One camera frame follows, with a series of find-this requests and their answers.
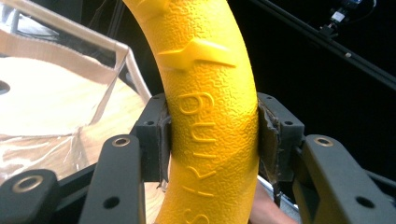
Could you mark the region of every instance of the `yellow rubber ring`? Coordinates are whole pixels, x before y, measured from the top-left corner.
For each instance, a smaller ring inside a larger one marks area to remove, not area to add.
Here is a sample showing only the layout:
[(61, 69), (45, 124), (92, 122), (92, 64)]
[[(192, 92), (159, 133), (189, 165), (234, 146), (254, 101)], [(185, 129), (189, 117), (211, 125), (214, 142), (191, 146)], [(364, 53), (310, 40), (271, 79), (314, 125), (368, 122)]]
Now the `yellow rubber ring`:
[(257, 94), (226, 0), (124, 0), (160, 69), (172, 116), (170, 181), (156, 222), (248, 223)]

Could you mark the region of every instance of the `black plastic part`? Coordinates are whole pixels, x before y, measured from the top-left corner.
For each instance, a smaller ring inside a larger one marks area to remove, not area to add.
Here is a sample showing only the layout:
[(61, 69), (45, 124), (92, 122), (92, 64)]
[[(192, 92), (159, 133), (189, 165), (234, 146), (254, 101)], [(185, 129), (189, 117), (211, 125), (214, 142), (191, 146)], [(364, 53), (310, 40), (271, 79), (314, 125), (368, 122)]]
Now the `black plastic part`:
[(160, 148), (162, 114), (166, 111), (163, 93), (151, 97), (131, 131), (139, 139), (142, 149), (142, 177), (145, 182), (161, 182), (163, 177), (167, 179), (170, 149)]
[(78, 223), (96, 164), (59, 181), (61, 201), (49, 223)]
[(396, 209), (336, 140), (308, 135), (294, 196), (303, 223), (394, 223)]
[(275, 143), (276, 136), (264, 131), (265, 127), (261, 127), (263, 136), (259, 146), (263, 146), (264, 149), (260, 149), (260, 153), (266, 172), (277, 175), (279, 181), (291, 181), (293, 171), (290, 168), (290, 153), (303, 142), (304, 125), (275, 97), (264, 93), (258, 93), (258, 96), (266, 113), (264, 115), (264, 111), (261, 110), (260, 119), (267, 116), (278, 135), (278, 142)]
[(107, 139), (96, 164), (79, 223), (146, 223), (139, 140)]
[(55, 173), (31, 170), (0, 188), (0, 223), (47, 223), (60, 200)]

